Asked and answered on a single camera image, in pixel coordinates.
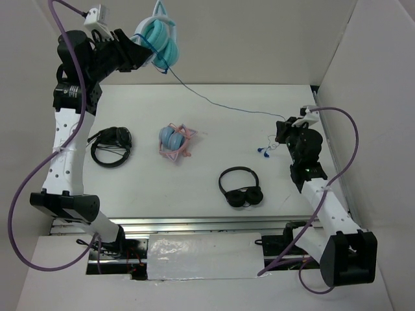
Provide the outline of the teal cat ear headphones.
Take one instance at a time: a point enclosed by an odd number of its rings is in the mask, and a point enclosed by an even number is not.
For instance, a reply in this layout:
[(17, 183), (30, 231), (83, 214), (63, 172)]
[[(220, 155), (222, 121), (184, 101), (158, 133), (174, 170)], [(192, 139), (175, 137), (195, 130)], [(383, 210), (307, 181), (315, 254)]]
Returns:
[(169, 17), (163, 1), (156, 1), (153, 13), (137, 26), (133, 36), (152, 50), (147, 61), (166, 73), (179, 59), (176, 23)]

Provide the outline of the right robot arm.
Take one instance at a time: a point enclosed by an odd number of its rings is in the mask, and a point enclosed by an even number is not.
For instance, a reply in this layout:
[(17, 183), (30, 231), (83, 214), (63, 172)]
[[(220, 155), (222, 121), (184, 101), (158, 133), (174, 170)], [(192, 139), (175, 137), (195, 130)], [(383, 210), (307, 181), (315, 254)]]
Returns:
[(310, 121), (291, 117), (276, 123), (276, 142), (287, 146), (292, 158), (290, 176), (300, 194), (313, 208), (311, 221), (282, 238), (285, 251), (304, 250), (319, 267), (329, 287), (372, 283), (375, 279), (377, 239), (362, 229), (333, 193), (320, 162), (322, 135)]

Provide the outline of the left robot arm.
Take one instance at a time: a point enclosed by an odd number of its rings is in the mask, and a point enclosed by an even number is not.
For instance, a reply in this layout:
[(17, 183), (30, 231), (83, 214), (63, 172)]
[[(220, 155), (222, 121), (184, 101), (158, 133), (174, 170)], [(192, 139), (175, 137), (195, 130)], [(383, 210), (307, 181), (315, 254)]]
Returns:
[(139, 69), (152, 51), (134, 43), (121, 29), (112, 36), (89, 38), (81, 30), (70, 30), (58, 38), (62, 63), (53, 91), (54, 157), (41, 191), (31, 193), (30, 204), (54, 219), (99, 234), (105, 252), (118, 259), (128, 248), (123, 228), (101, 212), (98, 196), (84, 192), (86, 145), (102, 95), (100, 82), (114, 71)]

